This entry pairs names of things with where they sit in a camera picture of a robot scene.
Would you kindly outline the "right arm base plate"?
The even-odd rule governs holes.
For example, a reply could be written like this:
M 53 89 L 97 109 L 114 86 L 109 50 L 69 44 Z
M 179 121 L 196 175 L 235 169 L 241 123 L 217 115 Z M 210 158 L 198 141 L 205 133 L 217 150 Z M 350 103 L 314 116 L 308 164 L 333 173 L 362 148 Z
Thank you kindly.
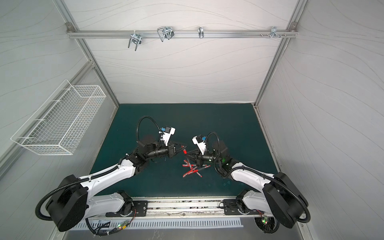
M 235 199 L 224 199 L 219 203 L 219 209 L 223 210 L 225 216 L 257 215 L 263 216 L 266 212 L 261 210 L 250 210 L 244 204 Z

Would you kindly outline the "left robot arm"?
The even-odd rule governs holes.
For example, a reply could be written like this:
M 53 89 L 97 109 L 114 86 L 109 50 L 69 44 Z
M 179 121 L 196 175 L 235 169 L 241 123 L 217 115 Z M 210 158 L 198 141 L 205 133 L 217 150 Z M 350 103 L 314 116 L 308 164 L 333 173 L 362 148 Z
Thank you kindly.
M 37 203 L 35 215 L 43 221 L 52 221 L 61 232 L 75 227 L 82 220 L 104 213 L 129 215 L 133 211 L 131 197 L 125 191 L 100 196 L 104 189 L 141 173 L 156 158 L 172 158 L 186 152 L 186 145 L 156 140 L 146 136 L 137 147 L 122 157 L 117 164 L 99 172 L 65 177 L 59 186 Z

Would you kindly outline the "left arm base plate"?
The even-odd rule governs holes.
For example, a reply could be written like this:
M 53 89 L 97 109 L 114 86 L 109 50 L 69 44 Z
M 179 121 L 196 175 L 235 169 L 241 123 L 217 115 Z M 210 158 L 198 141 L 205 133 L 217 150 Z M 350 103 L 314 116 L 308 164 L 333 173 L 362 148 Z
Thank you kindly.
M 148 201 L 132 201 L 129 204 L 124 204 L 122 209 L 116 213 L 106 213 L 106 217 L 145 217 L 148 209 Z

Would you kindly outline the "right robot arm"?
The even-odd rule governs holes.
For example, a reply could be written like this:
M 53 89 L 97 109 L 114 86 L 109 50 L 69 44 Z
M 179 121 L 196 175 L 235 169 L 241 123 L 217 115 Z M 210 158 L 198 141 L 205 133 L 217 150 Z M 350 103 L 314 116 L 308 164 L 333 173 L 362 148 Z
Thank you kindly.
M 235 207 L 239 214 L 258 214 L 261 226 L 270 224 L 268 214 L 271 214 L 275 229 L 279 225 L 292 228 L 297 222 L 310 222 L 308 201 L 286 174 L 268 174 L 246 166 L 231 157 L 223 141 L 214 143 L 212 150 L 208 148 L 206 137 L 195 136 L 192 141 L 197 149 L 186 156 L 196 163 L 195 172 L 211 166 L 223 179 L 249 186 L 236 197 Z

